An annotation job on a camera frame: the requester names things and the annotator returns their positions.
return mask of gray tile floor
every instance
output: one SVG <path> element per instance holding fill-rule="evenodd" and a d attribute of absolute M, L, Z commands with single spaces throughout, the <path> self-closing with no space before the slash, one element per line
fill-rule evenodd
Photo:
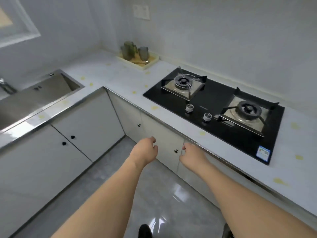
<path fill-rule="evenodd" d="M 14 237 L 50 237 L 118 170 L 134 145 L 125 137 Z M 154 237 L 218 238 L 225 221 L 218 208 L 155 160 L 141 174 L 125 238 L 137 237 L 144 223 Z"/>

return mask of black glass cooktop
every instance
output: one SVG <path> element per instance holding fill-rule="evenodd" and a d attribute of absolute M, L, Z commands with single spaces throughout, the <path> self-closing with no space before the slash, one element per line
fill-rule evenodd
<path fill-rule="evenodd" d="M 178 70 L 179 68 L 175 69 L 163 80 L 173 80 Z M 183 69 L 182 72 L 200 77 Z M 165 83 L 163 80 L 145 92 L 143 96 L 262 163 L 267 165 L 270 163 L 284 107 L 242 92 L 238 88 L 231 88 L 210 79 L 204 80 L 204 87 L 188 101 L 163 89 L 162 85 Z M 235 97 L 252 101 L 268 110 L 267 118 L 261 132 L 262 136 L 244 128 L 243 125 L 240 126 L 221 117 L 219 118 L 219 115 L 224 111 L 223 108 L 228 107 Z M 187 104 L 194 106 L 191 113 L 185 110 Z M 203 120 L 205 113 L 210 113 L 213 116 L 209 122 L 204 122 Z"/>

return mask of stove knob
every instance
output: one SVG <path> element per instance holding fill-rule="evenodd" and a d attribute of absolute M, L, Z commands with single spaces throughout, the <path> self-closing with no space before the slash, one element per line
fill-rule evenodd
<path fill-rule="evenodd" d="M 186 112 L 191 113 L 194 109 L 194 106 L 192 104 L 186 105 Z"/>
<path fill-rule="evenodd" d="M 204 119 L 205 122 L 209 122 L 211 120 L 211 118 L 212 118 L 212 115 L 210 113 L 205 113 L 204 114 L 203 119 Z"/>

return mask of tray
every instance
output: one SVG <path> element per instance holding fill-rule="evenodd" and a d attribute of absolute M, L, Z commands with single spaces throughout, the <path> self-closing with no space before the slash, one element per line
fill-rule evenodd
<path fill-rule="evenodd" d="M 132 62 L 143 62 L 141 59 L 140 59 L 140 56 L 138 53 L 135 54 L 135 57 L 133 59 L 131 59 L 130 61 L 128 60 L 125 60 L 122 56 L 122 53 L 120 52 L 118 55 L 117 55 L 117 58 L 123 62 L 125 62 L 126 64 L 132 66 L 132 67 L 135 67 L 137 69 L 140 69 L 140 70 L 145 70 L 149 67 L 151 67 L 153 64 L 155 64 L 158 60 L 159 60 L 159 56 L 157 54 L 154 54 L 152 52 L 149 52 L 150 56 L 149 56 L 149 63 L 148 64 L 142 64 L 142 63 L 132 63 Z"/>

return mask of white countertop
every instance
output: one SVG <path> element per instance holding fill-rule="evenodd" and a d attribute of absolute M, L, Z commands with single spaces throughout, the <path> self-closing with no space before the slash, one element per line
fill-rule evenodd
<path fill-rule="evenodd" d="M 39 122 L 49 120 L 58 105 L 71 105 L 105 86 L 317 216 L 317 120 L 285 107 L 271 162 L 267 166 L 142 96 L 175 68 L 175 65 L 159 61 L 141 71 L 127 66 L 106 51 L 78 59 L 62 70 L 85 85 L 85 88 L 16 126 L 15 132 L 18 128 L 28 129 Z M 239 85 L 239 88 L 247 92 L 247 88 L 242 85 Z M 268 97 L 261 92 L 252 94 L 274 101 L 274 97 Z M 10 139 L 14 138 L 13 133 L 14 131 L 3 137 L 0 135 L 0 144 L 10 142 Z"/>

